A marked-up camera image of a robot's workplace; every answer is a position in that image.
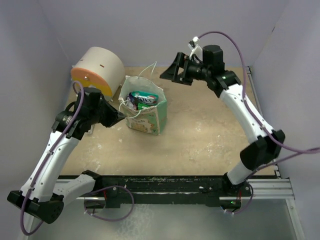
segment tabletop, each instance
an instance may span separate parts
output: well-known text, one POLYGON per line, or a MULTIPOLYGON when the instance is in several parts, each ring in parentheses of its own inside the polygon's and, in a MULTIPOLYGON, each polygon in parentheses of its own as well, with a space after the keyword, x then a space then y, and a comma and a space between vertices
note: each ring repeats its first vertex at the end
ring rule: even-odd
MULTIPOLYGON (((137 76, 144 67, 126 67, 137 76)), ((164 90, 167 123, 161 135, 130 129, 126 121, 111 128, 96 124, 69 156, 61 174, 79 175, 91 170, 100 175, 223 175, 240 161, 248 146, 246 135, 230 109, 204 81, 192 86, 159 79, 165 67, 156 67, 152 81, 164 90)), ((241 68, 229 68, 242 81, 241 68)), ((142 74, 150 78, 150 70, 142 74)), ((116 92, 113 102, 119 108, 116 92)), ((255 104, 252 88, 246 93, 255 104)), ((71 90, 69 102, 76 99, 71 90)), ((269 167, 257 175, 274 175, 269 167)))

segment cylindrical container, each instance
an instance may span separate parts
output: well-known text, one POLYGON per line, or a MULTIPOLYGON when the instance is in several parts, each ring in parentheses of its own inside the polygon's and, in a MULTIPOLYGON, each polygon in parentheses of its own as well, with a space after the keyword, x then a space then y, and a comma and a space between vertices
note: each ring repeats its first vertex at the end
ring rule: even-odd
POLYGON ((108 101, 112 99, 126 74, 117 55, 102 47, 93 46, 72 68, 71 77, 84 87, 100 89, 108 101))

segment white wall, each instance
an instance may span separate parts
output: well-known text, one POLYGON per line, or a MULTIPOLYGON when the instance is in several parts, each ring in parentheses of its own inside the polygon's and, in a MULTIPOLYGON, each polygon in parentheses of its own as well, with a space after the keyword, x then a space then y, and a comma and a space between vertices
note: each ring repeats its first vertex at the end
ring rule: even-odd
MULTIPOLYGON (((116 53, 127 66, 154 61, 169 65, 188 42, 207 31, 230 34, 247 65, 258 57, 289 0, 39 0, 63 48, 75 64, 89 47, 116 53)), ((222 36, 228 66, 240 66, 237 51, 222 36)))
MULTIPOLYGON (((320 1, 292 0, 253 65, 265 118, 300 149, 320 146, 320 1)), ((287 156, 282 150, 280 156, 287 156)), ((289 176, 306 239, 320 235, 320 154, 280 165, 289 176)))
POLYGON ((20 232, 7 202, 39 161, 69 89, 71 63, 37 0, 0 0, 0 234, 20 232))

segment paper bag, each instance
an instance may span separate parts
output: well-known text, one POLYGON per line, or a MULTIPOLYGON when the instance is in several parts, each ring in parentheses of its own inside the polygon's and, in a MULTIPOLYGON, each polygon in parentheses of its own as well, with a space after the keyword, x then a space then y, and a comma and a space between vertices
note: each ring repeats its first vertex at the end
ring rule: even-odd
POLYGON ((149 134, 159 135, 167 122, 168 103, 164 90, 147 78, 140 76, 126 76, 120 95, 121 111, 125 114, 126 125, 129 128, 149 134), (142 110, 133 110, 124 104, 129 93, 141 91, 159 96, 158 103, 142 110))

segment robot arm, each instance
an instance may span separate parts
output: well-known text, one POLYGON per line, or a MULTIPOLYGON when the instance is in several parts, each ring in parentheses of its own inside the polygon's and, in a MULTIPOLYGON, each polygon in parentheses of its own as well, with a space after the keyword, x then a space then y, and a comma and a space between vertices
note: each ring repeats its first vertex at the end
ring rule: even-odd
MULTIPOLYGON (((202 49, 197 44, 195 37, 189 43, 191 48, 190 56, 178 52, 172 65, 160 75, 160 78, 171 80, 175 83, 192 85, 193 79, 206 81, 207 86, 218 98, 220 98, 233 112, 236 119, 243 128, 249 142, 240 153, 240 162, 223 176, 224 188, 226 190, 239 188, 247 177, 257 169, 257 167, 267 164, 275 159, 281 150, 260 127, 258 122, 247 110, 243 99, 243 86, 237 75, 233 71, 225 70, 223 62, 223 51, 217 45, 207 45, 202 49), (202 53, 202 60, 194 56, 202 53)), ((268 131, 276 140, 283 143, 285 134, 282 130, 275 131, 269 125, 251 101, 246 96, 246 102, 250 109, 264 123, 268 131)))
POLYGON ((98 174, 85 171, 63 186, 56 184, 73 149, 92 125, 101 123, 109 128, 125 118, 121 112, 109 105, 101 91, 96 88, 85 87, 82 105, 80 99, 81 93, 78 94, 76 102, 56 116, 46 149, 33 173, 20 190, 11 191, 7 197, 7 200, 18 208, 48 224, 59 217, 65 205, 91 192, 99 181, 98 174), (72 105, 74 109, 80 110, 71 127, 61 138, 61 134, 65 132, 74 116, 75 111, 70 111, 72 105), (61 140, 52 149, 58 139, 61 140))

